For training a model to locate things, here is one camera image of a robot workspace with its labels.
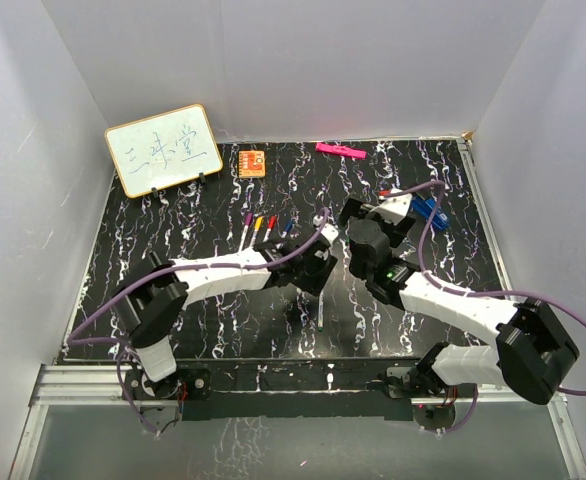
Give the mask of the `white pen yellow end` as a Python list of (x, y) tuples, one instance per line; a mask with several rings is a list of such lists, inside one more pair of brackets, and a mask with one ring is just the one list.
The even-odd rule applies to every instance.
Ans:
[(252, 231), (251, 239), (250, 239), (250, 242), (249, 242), (249, 247), (253, 247), (255, 245), (255, 243), (257, 241), (257, 236), (258, 236), (258, 233), (259, 233), (260, 229), (259, 230), (255, 230), (255, 222), (254, 222), (253, 231)]

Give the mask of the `white pen blue end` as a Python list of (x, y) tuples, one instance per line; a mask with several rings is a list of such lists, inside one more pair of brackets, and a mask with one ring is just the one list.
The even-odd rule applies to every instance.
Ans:
[(281, 234), (281, 238), (286, 238), (286, 237), (287, 237), (287, 235), (290, 233), (290, 231), (291, 231), (291, 229), (292, 229), (292, 227), (293, 227), (293, 224), (294, 224), (294, 219), (293, 219), (293, 218), (291, 218), (291, 219), (290, 219), (290, 220), (287, 222), (287, 224), (285, 225), (285, 227), (284, 227), (284, 230), (283, 230), (283, 232), (282, 232), (282, 234)]

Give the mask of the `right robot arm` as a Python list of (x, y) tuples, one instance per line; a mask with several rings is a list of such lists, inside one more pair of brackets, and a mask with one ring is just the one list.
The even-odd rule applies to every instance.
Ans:
[(436, 343), (408, 372), (387, 375), (395, 389), (444, 395), (460, 384), (507, 386), (545, 405), (580, 352), (550, 305), (508, 295), (453, 294), (447, 282), (430, 282), (422, 269), (395, 255), (415, 222), (406, 200), (393, 196), (373, 206), (350, 198), (338, 217), (346, 228), (350, 273), (379, 302), (437, 319), (481, 340), (479, 346)]

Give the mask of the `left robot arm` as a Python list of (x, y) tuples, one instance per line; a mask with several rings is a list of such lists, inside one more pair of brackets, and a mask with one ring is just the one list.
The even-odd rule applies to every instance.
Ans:
[(338, 230), (318, 218), (314, 228), (300, 245), (269, 240), (198, 260), (168, 260), (152, 254), (129, 272), (114, 292), (113, 308), (153, 396), (167, 399), (178, 390), (180, 376), (169, 334), (187, 306), (238, 291), (289, 285), (314, 296), (321, 293), (337, 263), (331, 248)]

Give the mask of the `white pen red end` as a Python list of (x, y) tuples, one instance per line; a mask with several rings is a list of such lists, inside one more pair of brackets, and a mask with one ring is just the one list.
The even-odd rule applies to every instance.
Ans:
[(269, 229), (268, 228), (268, 223), (267, 223), (267, 228), (266, 228), (266, 231), (265, 231), (265, 234), (264, 234), (264, 237), (263, 237), (263, 241), (264, 242), (266, 242), (269, 239), (269, 237), (270, 237), (270, 235), (272, 233), (272, 230), (273, 230), (273, 229)]

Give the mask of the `white pen green end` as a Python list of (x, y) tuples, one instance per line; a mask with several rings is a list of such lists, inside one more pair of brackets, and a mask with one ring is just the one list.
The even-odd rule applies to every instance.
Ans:
[(324, 292), (321, 292), (318, 297), (318, 310), (317, 310), (317, 330), (322, 332), (324, 329)]

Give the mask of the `white pen purple end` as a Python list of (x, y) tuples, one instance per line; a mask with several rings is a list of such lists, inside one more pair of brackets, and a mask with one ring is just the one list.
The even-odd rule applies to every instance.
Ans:
[(240, 237), (238, 251), (242, 251), (244, 248), (244, 244), (246, 242), (246, 238), (247, 238), (248, 231), (250, 229), (251, 224), (249, 226), (245, 225), (245, 219), (244, 219), (244, 225), (243, 225), (243, 229), (242, 229), (242, 233), (241, 233), (241, 237)]

